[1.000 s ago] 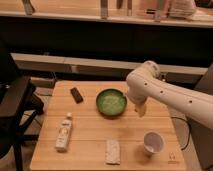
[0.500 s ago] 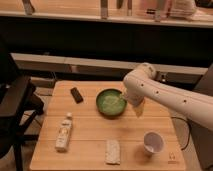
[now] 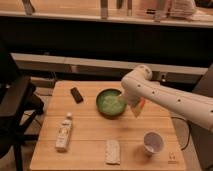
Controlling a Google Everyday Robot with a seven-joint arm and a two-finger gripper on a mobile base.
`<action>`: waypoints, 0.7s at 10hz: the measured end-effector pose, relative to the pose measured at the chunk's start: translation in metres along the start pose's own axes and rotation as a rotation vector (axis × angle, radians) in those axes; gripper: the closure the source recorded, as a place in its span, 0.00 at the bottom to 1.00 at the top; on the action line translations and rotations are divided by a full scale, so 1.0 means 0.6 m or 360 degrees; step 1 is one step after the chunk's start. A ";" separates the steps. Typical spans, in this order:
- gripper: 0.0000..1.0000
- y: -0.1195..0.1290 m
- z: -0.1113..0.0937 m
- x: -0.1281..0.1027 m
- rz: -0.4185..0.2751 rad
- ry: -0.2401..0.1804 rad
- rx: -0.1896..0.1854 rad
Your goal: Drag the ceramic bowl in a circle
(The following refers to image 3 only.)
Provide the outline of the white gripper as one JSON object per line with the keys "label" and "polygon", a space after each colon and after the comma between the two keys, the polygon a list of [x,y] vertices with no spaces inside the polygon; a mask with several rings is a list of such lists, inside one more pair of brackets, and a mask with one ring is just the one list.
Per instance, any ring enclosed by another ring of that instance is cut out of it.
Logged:
{"label": "white gripper", "polygon": [[141,114],[142,111],[142,105],[140,104],[141,98],[137,95],[134,95],[133,93],[130,93],[128,91],[124,91],[122,94],[123,99],[126,101],[126,103],[132,107],[131,111],[135,117],[138,117]]}

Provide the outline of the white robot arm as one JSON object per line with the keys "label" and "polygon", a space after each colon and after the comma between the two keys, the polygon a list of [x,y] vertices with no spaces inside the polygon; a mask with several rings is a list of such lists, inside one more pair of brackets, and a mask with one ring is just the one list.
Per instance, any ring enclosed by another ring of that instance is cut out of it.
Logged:
{"label": "white robot arm", "polygon": [[144,97],[213,132],[213,98],[162,86],[151,78],[152,70],[146,65],[135,67],[122,78],[122,96],[129,106],[135,107]]}

